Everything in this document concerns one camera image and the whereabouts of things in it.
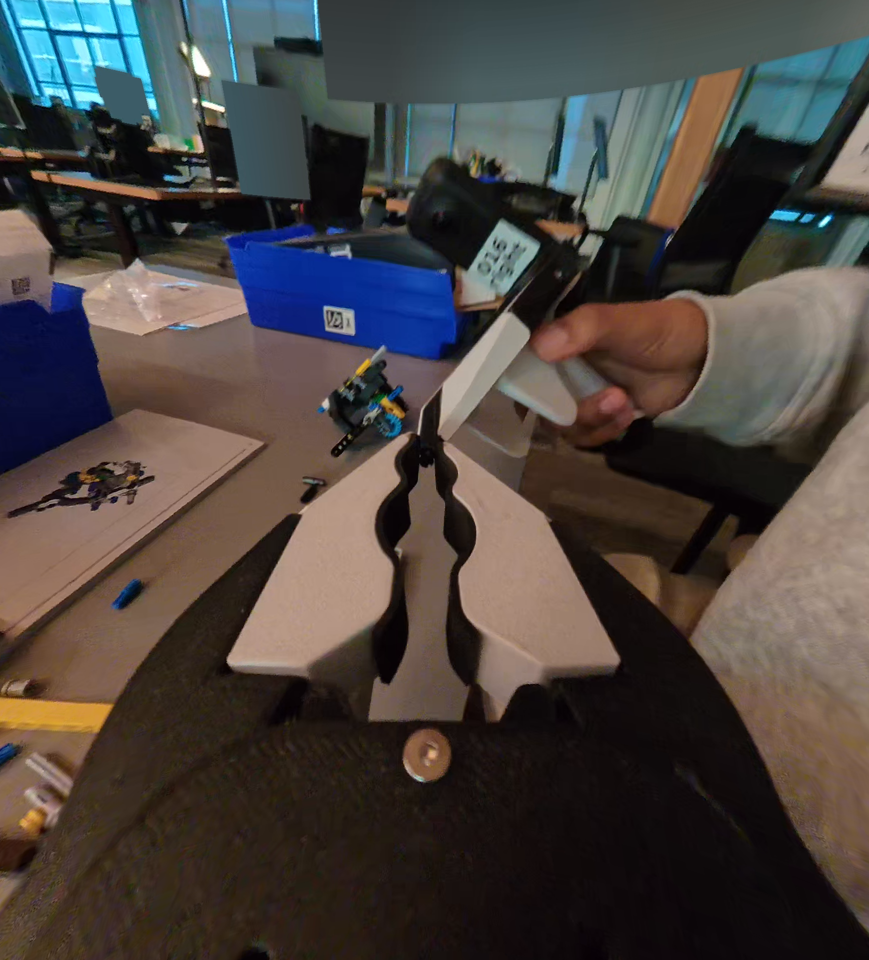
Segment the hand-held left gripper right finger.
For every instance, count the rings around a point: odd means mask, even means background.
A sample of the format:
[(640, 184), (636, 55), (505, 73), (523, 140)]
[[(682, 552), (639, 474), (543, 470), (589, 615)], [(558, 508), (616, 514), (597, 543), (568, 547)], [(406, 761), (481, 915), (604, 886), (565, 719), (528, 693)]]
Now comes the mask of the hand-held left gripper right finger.
[(521, 688), (612, 676), (620, 655), (547, 516), (451, 443), (433, 465), (455, 555), (449, 661), (486, 719), (499, 721)]

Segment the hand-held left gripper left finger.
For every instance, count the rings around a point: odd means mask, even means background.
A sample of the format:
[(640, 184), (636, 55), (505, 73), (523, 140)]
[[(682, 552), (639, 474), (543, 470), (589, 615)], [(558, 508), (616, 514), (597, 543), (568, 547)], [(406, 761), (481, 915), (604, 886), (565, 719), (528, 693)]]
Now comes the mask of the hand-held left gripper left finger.
[(395, 438), (298, 515), (227, 665), (327, 687), (389, 684), (408, 644), (399, 545), (418, 437)]

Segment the person's right forearm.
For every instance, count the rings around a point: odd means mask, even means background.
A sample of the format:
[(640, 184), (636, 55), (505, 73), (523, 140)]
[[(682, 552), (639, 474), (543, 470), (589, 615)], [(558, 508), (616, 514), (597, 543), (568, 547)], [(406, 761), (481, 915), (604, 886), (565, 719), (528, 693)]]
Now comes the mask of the person's right forearm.
[(692, 390), (659, 426), (804, 461), (844, 430), (869, 446), (869, 269), (796, 270), (738, 294), (668, 301), (700, 309), (708, 345)]

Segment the partly built lego vehicle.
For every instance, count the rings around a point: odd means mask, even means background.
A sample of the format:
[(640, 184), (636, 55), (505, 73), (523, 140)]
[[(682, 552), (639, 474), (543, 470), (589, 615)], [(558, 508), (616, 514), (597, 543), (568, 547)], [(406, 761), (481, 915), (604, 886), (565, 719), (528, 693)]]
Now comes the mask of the partly built lego vehicle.
[(319, 404), (317, 412), (327, 415), (342, 431), (330, 451), (333, 459), (341, 458), (371, 430), (385, 440), (402, 433), (408, 407), (403, 387), (393, 386), (387, 378), (387, 366), (388, 351), (382, 345)]

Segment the lego instruction booklet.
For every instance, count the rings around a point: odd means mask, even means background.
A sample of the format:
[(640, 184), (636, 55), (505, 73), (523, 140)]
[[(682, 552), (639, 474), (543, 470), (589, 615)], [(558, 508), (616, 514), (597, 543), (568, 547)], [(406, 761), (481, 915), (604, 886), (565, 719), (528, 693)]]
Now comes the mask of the lego instruction booklet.
[(0, 474), (0, 658), (263, 447), (134, 410)]

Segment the long yellow lego beam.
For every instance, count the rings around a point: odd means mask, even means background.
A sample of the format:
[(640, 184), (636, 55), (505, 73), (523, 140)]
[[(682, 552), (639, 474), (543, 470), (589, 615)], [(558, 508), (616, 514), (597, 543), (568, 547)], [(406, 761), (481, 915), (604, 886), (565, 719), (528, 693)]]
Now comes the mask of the long yellow lego beam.
[(97, 734), (114, 705), (0, 697), (0, 729)]

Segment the person's right hand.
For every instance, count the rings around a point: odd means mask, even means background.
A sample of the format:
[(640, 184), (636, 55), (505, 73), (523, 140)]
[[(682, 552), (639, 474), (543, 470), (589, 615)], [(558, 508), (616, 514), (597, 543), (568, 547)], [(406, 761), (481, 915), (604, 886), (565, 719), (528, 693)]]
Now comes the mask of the person's right hand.
[(579, 358), (608, 382), (579, 400), (573, 424), (561, 429), (573, 447), (595, 450), (688, 397), (705, 366), (708, 324), (686, 298), (586, 303), (537, 328), (529, 343), (544, 362)]

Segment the black monitor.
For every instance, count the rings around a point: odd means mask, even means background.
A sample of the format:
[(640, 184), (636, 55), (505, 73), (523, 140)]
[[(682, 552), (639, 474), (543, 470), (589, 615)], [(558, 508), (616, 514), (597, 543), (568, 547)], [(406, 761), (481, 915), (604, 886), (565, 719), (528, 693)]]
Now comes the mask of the black monitor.
[(308, 130), (309, 199), (306, 222), (319, 229), (362, 226), (370, 139), (314, 124)]

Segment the blue bin with white label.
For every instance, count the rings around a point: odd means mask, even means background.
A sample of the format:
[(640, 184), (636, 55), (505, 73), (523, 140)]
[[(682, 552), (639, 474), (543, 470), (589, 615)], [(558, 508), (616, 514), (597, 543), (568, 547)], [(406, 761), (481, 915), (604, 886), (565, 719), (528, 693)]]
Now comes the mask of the blue bin with white label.
[(432, 360), (453, 354), (472, 329), (453, 265), (404, 229), (300, 224), (225, 243), (258, 329)]

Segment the black office chair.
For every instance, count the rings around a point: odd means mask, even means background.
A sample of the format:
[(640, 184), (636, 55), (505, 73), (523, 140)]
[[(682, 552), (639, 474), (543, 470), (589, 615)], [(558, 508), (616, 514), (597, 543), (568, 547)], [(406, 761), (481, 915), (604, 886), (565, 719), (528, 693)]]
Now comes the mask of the black office chair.
[[(644, 281), (644, 298), (689, 291), (721, 296), (764, 223), (788, 193), (810, 145), (743, 126)], [(623, 476), (706, 503), (707, 514), (671, 566), (688, 573), (729, 518), (760, 533), (806, 478), (808, 468), (767, 447), (736, 448), (640, 419), (603, 450)]]

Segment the wooden pillar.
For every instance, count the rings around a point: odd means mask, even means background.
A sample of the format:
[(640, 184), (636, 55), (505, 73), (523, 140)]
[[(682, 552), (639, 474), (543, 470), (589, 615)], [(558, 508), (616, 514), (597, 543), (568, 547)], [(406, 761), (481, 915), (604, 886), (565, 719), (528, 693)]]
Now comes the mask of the wooden pillar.
[(698, 194), (747, 68), (698, 77), (645, 219), (675, 230)]

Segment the person's grey sweater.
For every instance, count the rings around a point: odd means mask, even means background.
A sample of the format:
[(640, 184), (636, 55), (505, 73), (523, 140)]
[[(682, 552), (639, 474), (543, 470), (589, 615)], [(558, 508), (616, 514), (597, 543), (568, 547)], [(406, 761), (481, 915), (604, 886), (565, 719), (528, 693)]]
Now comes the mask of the person's grey sweater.
[(692, 643), (869, 932), (869, 402), (719, 589)]

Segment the clear plastic bag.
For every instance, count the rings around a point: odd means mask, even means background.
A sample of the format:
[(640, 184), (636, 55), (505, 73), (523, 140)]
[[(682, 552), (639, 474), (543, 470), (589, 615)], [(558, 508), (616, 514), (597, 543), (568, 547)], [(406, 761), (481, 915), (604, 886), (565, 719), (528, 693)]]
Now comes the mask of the clear plastic bag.
[(112, 308), (134, 309), (148, 323), (162, 321), (167, 291), (176, 279), (150, 269), (141, 258), (116, 270), (92, 291), (92, 297)]

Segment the wooden desk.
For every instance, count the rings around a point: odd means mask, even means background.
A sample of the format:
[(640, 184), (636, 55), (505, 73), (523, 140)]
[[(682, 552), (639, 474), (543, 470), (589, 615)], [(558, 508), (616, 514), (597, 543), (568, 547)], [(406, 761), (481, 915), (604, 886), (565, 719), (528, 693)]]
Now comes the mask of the wooden desk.
[(121, 266), (129, 268), (139, 257), (139, 246), (124, 208), (139, 204), (203, 204), (233, 203), (249, 200), (249, 196), (233, 188), (210, 187), (189, 189), (178, 186), (152, 186), (98, 178), (81, 172), (35, 170), (33, 183), (53, 186), (75, 193), (84, 199), (100, 202), (107, 210), (116, 235)]

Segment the plain blue plastic bin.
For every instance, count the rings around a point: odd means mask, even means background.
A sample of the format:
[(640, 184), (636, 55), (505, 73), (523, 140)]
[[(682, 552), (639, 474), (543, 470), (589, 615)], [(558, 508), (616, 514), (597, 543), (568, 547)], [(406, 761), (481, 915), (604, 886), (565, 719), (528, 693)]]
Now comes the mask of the plain blue plastic bin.
[(0, 305), (0, 475), (113, 418), (83, 297), (54, 283), (49, 308)]

